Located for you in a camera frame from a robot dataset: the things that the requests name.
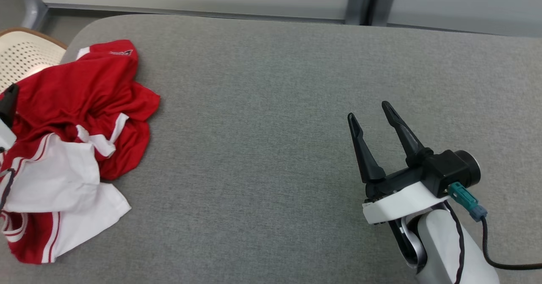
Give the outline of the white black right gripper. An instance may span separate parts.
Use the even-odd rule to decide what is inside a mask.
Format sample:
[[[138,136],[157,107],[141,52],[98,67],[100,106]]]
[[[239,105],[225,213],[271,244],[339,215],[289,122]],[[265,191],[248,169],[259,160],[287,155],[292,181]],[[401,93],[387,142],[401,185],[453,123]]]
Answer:
[[[420,166],[434,151],[423,145],[400,117],[391,103],[382,102],[389,124],[395,129],[405,151],[409,168]],[[347,122],[368,203],[363,204],[363,215],[369,224],[383,223],[423,211],[449,199],[435,196],[420,180],[421,168],[404,169],[386,176],[377,164],[363,138],[363,130],[354,113]]]

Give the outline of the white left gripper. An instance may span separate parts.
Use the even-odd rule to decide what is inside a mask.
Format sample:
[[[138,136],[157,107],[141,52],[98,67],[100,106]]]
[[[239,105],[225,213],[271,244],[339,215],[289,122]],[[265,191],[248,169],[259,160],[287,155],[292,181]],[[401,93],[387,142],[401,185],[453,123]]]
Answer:
[[[10,85],[0,98],[0,151],[7,151],[16,141],[16,135],[11,128],[14,123],[19,86]]]

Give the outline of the red shirt with white sleeves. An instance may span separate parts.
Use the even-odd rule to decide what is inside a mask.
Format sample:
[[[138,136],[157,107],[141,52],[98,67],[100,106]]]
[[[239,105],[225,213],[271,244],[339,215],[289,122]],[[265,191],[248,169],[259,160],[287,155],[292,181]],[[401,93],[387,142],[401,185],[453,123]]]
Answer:
[[[141,162],[160,103],[137,71],[133,43],[116,40],[17,82],[16,141],[0,151],[0,234],[19,262],[53,263],[130,211],[111,181]]]

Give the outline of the cream perforated laundry basket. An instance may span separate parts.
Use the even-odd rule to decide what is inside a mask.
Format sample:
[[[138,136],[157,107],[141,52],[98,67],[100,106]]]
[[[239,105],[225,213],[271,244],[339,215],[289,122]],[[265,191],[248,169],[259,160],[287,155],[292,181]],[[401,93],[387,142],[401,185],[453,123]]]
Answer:
[[[0,94],[12,84],[59,65],[67,46],[27,28],[0,31]]]

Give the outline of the grey slanted metal frame leg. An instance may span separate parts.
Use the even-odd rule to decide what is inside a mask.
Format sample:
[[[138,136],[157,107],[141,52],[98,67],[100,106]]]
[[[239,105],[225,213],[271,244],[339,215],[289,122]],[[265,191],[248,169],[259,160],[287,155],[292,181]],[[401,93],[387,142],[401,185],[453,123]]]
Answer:
[[[48,6],[43,0],[23,0],[23,2],[25,3],[25,16],[21,27],[41,31],[48,16]]]

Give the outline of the grey partition post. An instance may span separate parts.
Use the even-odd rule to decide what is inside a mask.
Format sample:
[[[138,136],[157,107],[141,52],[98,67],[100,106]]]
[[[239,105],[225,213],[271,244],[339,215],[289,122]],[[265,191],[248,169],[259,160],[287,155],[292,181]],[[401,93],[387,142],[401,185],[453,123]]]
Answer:
[[[371,0],[348,0],[344,22],[346,25],[366,25]]]
[[[387,26],[394,0],[374,0],[372,9],[372,26]]]

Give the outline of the grey metal floor rail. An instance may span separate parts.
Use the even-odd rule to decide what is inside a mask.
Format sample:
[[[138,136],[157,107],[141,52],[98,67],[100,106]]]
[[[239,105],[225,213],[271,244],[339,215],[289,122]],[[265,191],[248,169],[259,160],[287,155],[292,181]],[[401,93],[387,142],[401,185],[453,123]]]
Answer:
[[[219,19],[242,19],[242,20],[273,20],[281,22],[309,22],[344,25],[344,19],[322,19],[308,17],[286,17],[258,14],[234,14],[234,13],[219,13],[205,11],[187,11],[187,10],[172,10],[172,9],[156,9],[156,8],[127,8],[115,6],[100,6],[100,5],[78,5],[64,3],[45,3],[49,11],[56,15],[68,16],[93,16],[93,17],[112,17],[121,15],[134,14],[155,14],[155,15],[175,15],[175,16],[194,16],[194,17],[209,17]]]

